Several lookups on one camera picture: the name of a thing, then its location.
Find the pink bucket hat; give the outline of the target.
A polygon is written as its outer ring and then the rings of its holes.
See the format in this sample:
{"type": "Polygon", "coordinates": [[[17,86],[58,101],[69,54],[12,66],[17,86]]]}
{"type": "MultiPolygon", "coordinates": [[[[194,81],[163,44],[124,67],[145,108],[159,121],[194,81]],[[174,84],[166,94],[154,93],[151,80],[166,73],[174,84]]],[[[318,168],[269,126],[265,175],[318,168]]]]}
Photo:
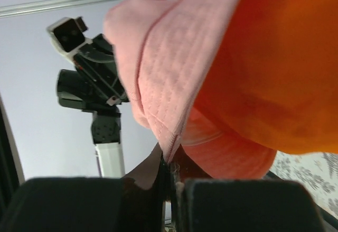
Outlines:
{"type": "Polygon", "coordinates": [[[119,79],[134,118],[165,162],[187,155],[213,178],[261,179],[276,152],[193,111],[239,0],[124,0],[107,13],[119,79]]]}

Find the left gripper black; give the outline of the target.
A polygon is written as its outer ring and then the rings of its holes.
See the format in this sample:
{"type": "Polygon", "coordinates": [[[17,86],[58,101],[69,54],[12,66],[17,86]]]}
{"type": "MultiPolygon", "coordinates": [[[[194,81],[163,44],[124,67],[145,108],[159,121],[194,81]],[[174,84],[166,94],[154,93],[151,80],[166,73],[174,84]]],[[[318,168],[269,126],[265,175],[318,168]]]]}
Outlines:
{"type": "Polygon", "coordinates": [[[92,85],[95,93],[109,106],[129,102],[118,77],[113,46],[102,34],[84,43],[73,56],[77,71],[92,85]]]}

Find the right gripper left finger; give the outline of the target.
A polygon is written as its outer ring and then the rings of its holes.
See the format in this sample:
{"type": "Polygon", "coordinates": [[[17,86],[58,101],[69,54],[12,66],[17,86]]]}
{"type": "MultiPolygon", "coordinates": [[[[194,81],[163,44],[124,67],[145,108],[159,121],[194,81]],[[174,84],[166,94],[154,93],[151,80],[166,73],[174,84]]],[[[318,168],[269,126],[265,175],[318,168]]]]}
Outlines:
{"type": "Polygon", "coordinates": [[[161,231],[161,209],[132,178],[36,178],[13,195],[1,231],[161,231]]]}

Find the orange bucket hat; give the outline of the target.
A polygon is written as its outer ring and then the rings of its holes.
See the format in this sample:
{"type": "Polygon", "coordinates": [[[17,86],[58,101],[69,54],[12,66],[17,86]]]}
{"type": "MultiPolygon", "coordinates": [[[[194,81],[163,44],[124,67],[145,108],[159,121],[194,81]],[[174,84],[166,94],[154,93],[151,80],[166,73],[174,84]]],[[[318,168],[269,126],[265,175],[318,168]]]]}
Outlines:
{"type": "Polygon", "coordinates": [[[271,149],[337,152],[337,0],[241,0],[195,106],[271,149]]]}

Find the aluminium rail frame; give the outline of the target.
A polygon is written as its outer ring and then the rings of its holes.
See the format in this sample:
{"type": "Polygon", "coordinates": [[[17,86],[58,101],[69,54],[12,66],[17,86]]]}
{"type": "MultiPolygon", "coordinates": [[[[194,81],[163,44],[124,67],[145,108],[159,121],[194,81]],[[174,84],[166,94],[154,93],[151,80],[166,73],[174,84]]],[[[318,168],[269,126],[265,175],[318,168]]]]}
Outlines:
{"type": "Polygon", "coordinates": [[[44,0],[32,3],[2,6],[1,18],[55,11],[110,1],[118,1],[118,0],[44,0]]]}

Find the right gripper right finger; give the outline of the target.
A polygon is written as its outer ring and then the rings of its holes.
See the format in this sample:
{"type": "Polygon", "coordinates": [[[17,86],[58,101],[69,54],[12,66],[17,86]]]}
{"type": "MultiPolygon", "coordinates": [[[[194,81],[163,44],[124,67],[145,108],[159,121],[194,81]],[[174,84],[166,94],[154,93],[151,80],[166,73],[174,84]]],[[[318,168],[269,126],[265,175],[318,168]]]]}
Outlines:
{"type": "Polygon", "coordinates": [[[172,165],[177,231],[325,231],[303,185],[281,179],[181,179],[172,165]]]}

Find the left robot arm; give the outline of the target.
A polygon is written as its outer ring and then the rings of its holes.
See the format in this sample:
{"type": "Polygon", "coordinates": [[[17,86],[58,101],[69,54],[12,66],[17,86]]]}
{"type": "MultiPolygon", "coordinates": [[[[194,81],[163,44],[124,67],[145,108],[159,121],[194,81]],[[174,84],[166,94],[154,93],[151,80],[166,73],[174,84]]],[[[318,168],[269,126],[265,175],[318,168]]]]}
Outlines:
{"type": "Polygon", "coordinates": [[[62,69],[57,80],[62,107],[92,114],[91,136],[102,177],[125,175],[118,106],[128,97],[119,80],[112,45],[102,34],[66,54],[74,70],[62,69]]]}

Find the floral table mat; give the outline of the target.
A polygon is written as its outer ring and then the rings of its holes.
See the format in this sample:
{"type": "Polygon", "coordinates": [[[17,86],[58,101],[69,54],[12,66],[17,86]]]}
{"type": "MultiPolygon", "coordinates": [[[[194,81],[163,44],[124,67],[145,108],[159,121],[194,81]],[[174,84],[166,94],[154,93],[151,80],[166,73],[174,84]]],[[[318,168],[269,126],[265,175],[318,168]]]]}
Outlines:
{"type": "Polygon", "coordinates": [[[315,202],[337,218],[336,154],[290,155],[278,152],[270,171],[281,179],[303,184],[315,202]]]}

